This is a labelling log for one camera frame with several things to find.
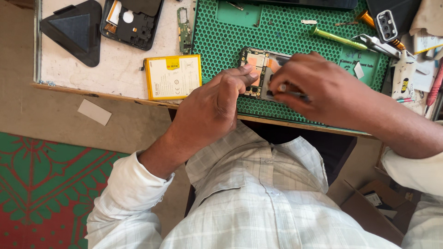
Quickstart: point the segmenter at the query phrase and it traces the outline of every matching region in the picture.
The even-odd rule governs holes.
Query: concrete floor
[[[164,108],[32,88],[33,22],[33,10],[0,0],[0,132],[133,153],[166,131],[171,120]],[[112,113],[106,126],[77,112],[85,98]],[[336,203],[352,194],[344,179],[356,188],[374,179],[389,182],[374,170],[380,145],[378,140],[358,139],[328,192]],[[189,186],[182,166],[163,201],[153,208],[162,223],[162,237],[183,218]]]

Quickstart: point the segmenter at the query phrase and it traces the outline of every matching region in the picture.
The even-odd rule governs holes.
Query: glue tube
[[[392,95],[395,100],[414,98],[415,91],[412,78],[416,70],[416,62],[408,60],[406,50],[400,54],[400,60],[392,65],[394,67],[394,79],[392,80]]]

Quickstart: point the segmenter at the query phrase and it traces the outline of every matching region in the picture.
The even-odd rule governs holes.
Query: shirt cuff
[[[127,210],[147,210],[161,202],[175,175],[165,180],[151,174],[137,159],[142,152],[115,161],[108,179],[112,198]]]
[[[381,162],[398,184],[443,196],[443,152],[425,159],[410,159],[397,155],[387,147]]]

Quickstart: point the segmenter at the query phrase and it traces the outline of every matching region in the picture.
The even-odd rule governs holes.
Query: smartphone motherboard
[[[277,72],[277,70],[280,69],[290,58],[291,56],[288,54],[281,54],[252,47],[242,48],[238,66],[251,64],[254,66],[253,72],[259,74],[258,80],[246,88],[244,95],[274,101],[272,91],[270,91],[268,87],[269,83],[274,73]]]

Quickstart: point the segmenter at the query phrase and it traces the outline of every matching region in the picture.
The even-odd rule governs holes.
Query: green screwdriver
[[[313,26],[311,28],[311,30],[309,31],[309,34],[310,35],[318,35],[318,36],[321,36],[321,37],[324,37],[324,38],[327,38],[327,39],[331,39],[331,40],[334,40],[336,42],[348,45],[350,47],[353,47],[353,48],[356,48],[356,49],[359,49],[359,50],[369,50],[369,51],[372,51],[372,52],[376,52],[374,50],[369,49],[365,44],[358,43],[358,42],[355,42],[353,40],[346,39],[346,38],[343,38],[343,37],[331,34],[329,32],[323,31],[321,29],[318,29],[317,25],[315,25],[315,26]]]

